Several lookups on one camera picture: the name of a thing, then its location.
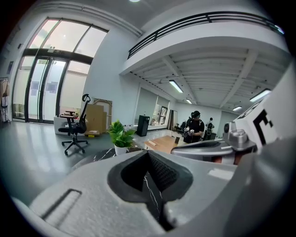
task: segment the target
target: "black railing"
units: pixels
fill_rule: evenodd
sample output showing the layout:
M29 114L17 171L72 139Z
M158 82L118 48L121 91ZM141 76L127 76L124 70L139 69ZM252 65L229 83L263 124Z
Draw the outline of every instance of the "black railing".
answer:
M272 31L275 31L279 34L280 29L274 25L274 23L264 17L257 16L250 13L245 12L207 12L202 14L197 14L189 17L182 18L180 20L176 20L152 34L148 35L146 38L137 43L133 48L129 50L128 59L133 56L136 52L140 51L142 48L146 47L148 44L158 40L159 38L188 26L213 23L213 22L223 22L223 21L244 21L253 24L258 24L264 27L269 28Z

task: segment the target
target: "ceiling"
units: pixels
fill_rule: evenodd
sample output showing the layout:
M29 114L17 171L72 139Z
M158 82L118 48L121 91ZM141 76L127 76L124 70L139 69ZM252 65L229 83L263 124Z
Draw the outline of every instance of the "ceiling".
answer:
M191 0L140 0L131 2L129 0L75 0L90 4L121 17L137 28L175 6Z
M211 47L174 53L143 65L131 73L157 86L178 102L238 113L252 105L250 98L265 88L273 89L290 62L285 53L244 48ZM169 80L184 90L179 93Z

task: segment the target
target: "black marble table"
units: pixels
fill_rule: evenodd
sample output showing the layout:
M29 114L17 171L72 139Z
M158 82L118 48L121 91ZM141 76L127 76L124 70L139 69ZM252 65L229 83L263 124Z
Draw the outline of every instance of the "black marble table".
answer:
M138 147L130 147L127 149L127 153L139 151L139 150L143 150L143 149ZM71 172L73 172L74 170L78 169L83 165L86 165L92 162L99 162L101 160L105 160L109 158L117 159L114 148L103 150L84 158L83 160L81 160L75 166L72 167ZM147 203L147 208L151 212L151 214L154 216L154 218L157 221L159 221L160 214L162 211L162 196L157 186L155 185L152 177L150 176L149 172L147 172L144 177L142 192L144 195L147 195L148 197L150 197L150 202Z

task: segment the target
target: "green plant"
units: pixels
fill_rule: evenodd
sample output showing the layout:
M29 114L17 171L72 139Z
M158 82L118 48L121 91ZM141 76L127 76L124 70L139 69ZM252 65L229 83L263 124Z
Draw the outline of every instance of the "green plant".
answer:
M117 147L130 147L133 143L132 135L135 133L135 130L124 131L123 125L119 120L113 122L107 132L112 138L112 142Z

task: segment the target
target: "cardboard box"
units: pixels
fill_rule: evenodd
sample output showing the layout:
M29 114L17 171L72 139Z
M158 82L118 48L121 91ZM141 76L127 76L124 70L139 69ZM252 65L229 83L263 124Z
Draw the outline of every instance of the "cardboard box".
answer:
M86 119L88 121L86 131L106 132L107 113L104 112L103 106L88 104L86 107Z
M100 133L99 131L86 131L84 135L88 137L97 137L100 135Z

